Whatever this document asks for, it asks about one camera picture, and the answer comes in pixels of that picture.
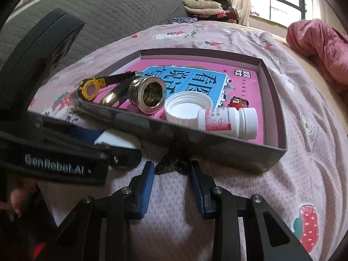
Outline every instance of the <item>patterned cloth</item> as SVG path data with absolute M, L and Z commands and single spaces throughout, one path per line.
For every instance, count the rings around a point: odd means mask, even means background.
M 172 24 L 172 23 L 195 23 L 198 22 L 197 18 L 186 18 L 186 17 L 182 17 L 182 18 L 172 18 L 168 21 L 168 24 Z
M 182 47 L 225 50 L 264 60 L 283 108 L 288 151 L 270 171 L 251 175 L 200 161 L 202 171 L 218 186 L 250 197 L 262 195 L 284 220 L 314 261 L 327 260 L 348 229 L 348 139 L 331 108 L 299 64 L 268 32 L 256 33 L 209 22 L 155 26 L 111 43 L 53 76 L 30 107 L 77 125 L 98 128 L 72 111 L 70 91 L 140 49 Z M 144 142 L 149 159 L 158 162 L 166 150 Z M 48 208 L 60 224 L 85 195 L 111 195 L 140 174 L 110 169 L 104 187 L 39 182 Z M 131 224 L 135 260 L 211 260 L 214 221 L 200 218 L 189 179 L 176 172 L 156 176 L 149 210 Z M 241 235 L 245 252 L 245 238 Z

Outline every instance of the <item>white pill bottle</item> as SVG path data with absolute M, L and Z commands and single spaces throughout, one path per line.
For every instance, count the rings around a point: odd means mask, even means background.
M 198 128 L 244 140 L 255 139 L 258 134 L 258 116 L 255 108 L 199 110 Z

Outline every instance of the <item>stacked clothes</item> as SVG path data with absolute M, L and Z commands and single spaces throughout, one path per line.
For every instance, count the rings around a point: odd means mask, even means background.
M 182 0 L 182 2 L 191 18 L 238 23 L 236 11 L 230 7 L 227 0 Z

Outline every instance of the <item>white bottle cap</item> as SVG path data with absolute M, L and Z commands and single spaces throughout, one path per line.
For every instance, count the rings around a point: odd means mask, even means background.
M 244 140 L 255 139 L 258 134 L 258 114 L 255 108 L 240 108 L 244 113 L 245 130 L 240 134 L 240 138 Z
M 209 96 L 196 91 L 182 91 L 170 96 L 164 103 L 168 122 L 197 128 L 198 111 L 211 109 L 213 102 Z

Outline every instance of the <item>cardboard tray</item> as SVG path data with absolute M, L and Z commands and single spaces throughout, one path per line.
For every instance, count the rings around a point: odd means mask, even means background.
M 83 101 L 79 98 L 77 91 L 71 95 L 75 107 L 98 120 L 102 120 L 108 128 L 130 133 L 161 147 L 168 147 L 171 141 L 176 140 L 191 156 L 254 174 L 269 170 L 286 152 L 286 130 L 280 100 L 271 75 L 261 59 L 208 49 L 149 49 L 134 52 L 95 76 L 102 77 L 114 74 L 114 72 L 125 72 L 128 67 L 141 59 L 201 61 L 255 71 L 258 76 L 263 106 L 264 145 Z

